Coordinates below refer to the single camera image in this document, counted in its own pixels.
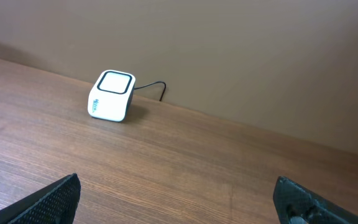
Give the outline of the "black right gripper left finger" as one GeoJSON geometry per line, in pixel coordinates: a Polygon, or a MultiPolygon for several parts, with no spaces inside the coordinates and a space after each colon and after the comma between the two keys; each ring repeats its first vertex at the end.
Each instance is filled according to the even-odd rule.
{"type": "Polygon", "coordinates": [[[72,224],[81,184],[70,174],[0,210],[0,224],[72,224]]]}

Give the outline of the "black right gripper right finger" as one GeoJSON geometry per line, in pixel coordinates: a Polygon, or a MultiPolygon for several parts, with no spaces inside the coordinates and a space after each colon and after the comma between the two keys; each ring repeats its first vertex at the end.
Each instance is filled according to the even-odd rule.
{"type": "Polygon", "coordinates": [[[273,203],[281,224],[358,224],[358,216],[291,179],[278,177],[273,203]]]}

